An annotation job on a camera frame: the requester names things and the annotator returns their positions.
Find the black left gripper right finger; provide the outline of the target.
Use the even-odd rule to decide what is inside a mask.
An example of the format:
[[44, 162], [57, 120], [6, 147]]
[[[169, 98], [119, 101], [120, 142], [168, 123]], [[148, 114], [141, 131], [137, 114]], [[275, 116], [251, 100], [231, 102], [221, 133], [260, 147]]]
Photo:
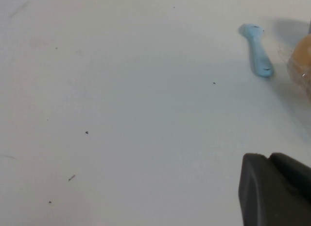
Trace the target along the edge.
[[269, 160], [294, 192], [311, 201], [311, 168], [283, 153], [272, 153]]

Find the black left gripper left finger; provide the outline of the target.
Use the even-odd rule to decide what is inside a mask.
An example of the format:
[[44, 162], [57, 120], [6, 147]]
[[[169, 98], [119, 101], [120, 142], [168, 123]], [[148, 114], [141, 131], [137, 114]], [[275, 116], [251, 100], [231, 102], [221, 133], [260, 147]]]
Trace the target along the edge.
[[239, 201], [245, 226], [311, 224], [311, 202], [294, 192], [269, 157], [260, 154], [243, 156]]

